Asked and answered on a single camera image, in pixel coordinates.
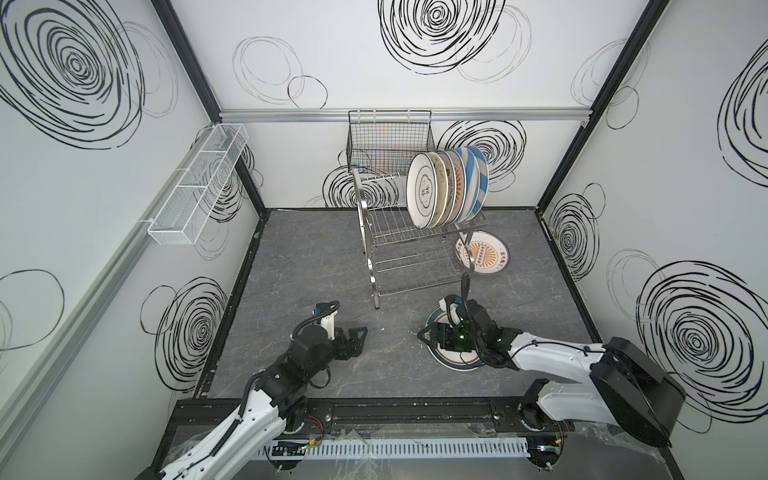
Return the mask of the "green rim red ring plate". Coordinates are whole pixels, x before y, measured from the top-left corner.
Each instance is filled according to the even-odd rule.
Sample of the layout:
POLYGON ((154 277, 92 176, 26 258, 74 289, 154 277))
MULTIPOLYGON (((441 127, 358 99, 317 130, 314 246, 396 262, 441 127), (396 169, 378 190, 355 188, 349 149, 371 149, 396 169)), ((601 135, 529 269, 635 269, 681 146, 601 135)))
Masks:
MULTIPOLYGON (((425 326, 432 324, 450 325, 447 314, 436 308, 427 318, 425 326)), ((454 371, 472 371, 484 366, 483 361, 475 351, 453 352, 441 347, 427 346, 432 357, 444 367, 454 371)))

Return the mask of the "sunburst plate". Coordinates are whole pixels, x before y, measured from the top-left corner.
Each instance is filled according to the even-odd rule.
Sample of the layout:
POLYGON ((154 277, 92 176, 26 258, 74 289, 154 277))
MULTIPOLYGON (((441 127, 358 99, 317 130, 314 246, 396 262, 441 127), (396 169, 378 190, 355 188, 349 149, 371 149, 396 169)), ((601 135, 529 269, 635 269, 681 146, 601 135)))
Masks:
POLYGON ((466 162, 461 148, 456 148, 447 151, 454 168, 455 178, 455 199, 452 206, 452 212, 450 221, 453 224, 457 224, 461 216, 464 202, 466 198, 467 179, 466 179, 466 162))
POLYGON ((471 234, 469 248, 463 243, 463 236, 455 242, 455 254, 466 270, 491 275, 503 271, 509 262, 509 250, 498 237, 485 231, 471 234))

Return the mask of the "white plate thin green line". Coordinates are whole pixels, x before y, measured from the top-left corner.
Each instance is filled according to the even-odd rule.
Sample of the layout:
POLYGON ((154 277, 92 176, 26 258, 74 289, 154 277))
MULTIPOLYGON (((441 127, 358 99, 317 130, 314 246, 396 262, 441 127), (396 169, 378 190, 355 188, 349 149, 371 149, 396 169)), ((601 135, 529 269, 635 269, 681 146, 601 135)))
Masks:
POLYGON ((436 212, 437 176, 428 153, 418 153, 407 175, 406 203, 413 225, 426 228, 436 212))

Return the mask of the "large blue striped plate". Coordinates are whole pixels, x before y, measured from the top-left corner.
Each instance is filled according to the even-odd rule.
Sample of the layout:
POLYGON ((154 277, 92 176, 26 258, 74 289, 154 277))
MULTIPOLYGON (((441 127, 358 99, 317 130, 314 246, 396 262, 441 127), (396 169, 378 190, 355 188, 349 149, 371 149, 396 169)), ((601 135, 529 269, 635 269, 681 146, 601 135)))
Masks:
POLYGON ((478 196, 472 209, 472 218, 476 217, 484 206, 488 190, 488 163, 484 153, 476 146, 470 145, 468 149, 473 153, 479 172, 478 196))

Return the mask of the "red text green rim plate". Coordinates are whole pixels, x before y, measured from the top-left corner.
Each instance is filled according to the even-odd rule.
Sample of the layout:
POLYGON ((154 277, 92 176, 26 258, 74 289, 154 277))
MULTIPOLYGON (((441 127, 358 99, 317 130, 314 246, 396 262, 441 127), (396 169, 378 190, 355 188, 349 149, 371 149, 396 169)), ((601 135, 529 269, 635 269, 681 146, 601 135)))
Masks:
POLYGON ((443 161, 444 161, 444 163, 446 165, 445 169, 446 169, 446 176, 447 176, 447 181, 448 181, 447 206, 446 206, 443 218, 442 218, 442 223, 443 224, 449 224, 449 223, 451 223, 450 216, 451 216, 452 206, 453 206, 454 199, 455 199, 455 185, 456 185, 456 183, 455 183, 455 178, 454 178, 454 168, 453 168, 452 161, 451 161, 447 151, 441 150, 441 151, 438 151, 438 154, 443 159, 443 161))

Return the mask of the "small blue striped plate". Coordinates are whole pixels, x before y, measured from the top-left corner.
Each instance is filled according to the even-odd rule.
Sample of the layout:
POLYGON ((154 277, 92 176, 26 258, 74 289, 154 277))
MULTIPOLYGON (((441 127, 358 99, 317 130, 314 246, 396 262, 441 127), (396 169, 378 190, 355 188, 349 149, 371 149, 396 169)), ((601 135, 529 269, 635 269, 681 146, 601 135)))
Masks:
POLYGON ((476 157, 471 149, 459 147, 456 151, 461 154, 465 175, 464 202, 461 213, 457 218, 457 221, 462 223, 469 218, 479 193, 479 170, 476 157))

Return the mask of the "cream floral plate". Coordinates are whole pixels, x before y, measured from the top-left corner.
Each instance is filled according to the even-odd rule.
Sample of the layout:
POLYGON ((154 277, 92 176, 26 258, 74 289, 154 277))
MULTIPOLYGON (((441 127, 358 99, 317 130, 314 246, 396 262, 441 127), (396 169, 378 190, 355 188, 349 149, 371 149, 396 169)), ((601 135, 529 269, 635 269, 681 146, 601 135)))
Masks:
POLYGON ((443 213, 445 212, 446 205, 447 205, 447 194, 448 194, 448 181, 446 176, 446 165, 443 161, 443 159, 440 157, 440 155, 436 152, 429 152, 428 156, 430 157, 434 168, 435 168, 435 178, 436 178, 436 203, 435 203, 435 211, 434 215, 432 217, 432 220, 428 224, 429 228, 434 228, 438 225, 440 219, 443 216, 443 213))

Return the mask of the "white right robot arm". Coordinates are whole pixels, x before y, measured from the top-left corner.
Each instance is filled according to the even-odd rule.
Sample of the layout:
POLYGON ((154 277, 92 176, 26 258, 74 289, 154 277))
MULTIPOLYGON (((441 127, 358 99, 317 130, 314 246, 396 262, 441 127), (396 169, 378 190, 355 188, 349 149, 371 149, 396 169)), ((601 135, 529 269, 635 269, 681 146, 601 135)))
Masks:
POLYGON ((454 370, 535 371, 517 411, 529 430, 567 421, 621 428, 652 447, 671 443, 684 388, 627 339, 574 343, 499 326, 474 300, 442 299, 417 337, 454 370))

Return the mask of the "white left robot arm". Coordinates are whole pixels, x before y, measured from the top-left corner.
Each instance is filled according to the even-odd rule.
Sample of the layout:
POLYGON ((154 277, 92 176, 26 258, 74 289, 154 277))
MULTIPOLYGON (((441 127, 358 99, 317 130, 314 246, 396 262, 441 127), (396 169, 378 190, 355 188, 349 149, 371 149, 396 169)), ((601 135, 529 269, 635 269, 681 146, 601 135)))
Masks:
POLYGON ((368 329, 304 328, 288 349, 246 384, 239 406, 193 448, 140 479, 231 479, 285 431, 297 430, 307 410, 307 386, 334 360, 361 355, 368 329))

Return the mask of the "stainless steel dish rack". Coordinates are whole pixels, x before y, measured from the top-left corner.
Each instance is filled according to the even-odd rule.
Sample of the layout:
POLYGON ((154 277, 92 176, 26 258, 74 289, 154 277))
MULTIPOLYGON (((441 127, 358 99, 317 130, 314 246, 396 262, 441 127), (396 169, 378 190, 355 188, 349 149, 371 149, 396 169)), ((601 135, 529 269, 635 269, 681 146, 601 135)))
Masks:
POLYGON ((469 242, 486 227, 481 212, 459 224, 420 229, 405 207, 405 178, 352 167, 352 199, 375 309, 382 298, 457 282, 473 272, 469 242))

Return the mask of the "aluminium wall rail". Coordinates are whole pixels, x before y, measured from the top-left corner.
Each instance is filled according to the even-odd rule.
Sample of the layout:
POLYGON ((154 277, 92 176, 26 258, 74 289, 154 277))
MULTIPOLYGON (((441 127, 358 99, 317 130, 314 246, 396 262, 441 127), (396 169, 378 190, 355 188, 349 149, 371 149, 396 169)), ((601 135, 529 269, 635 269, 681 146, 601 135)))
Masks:
POLYGON ((233 123, 299 122, 406 122, 416 121, 578 121, 588 122, 586 107, 479 107, 479 108, 322 108, 231 109, 220 118, 233 123))

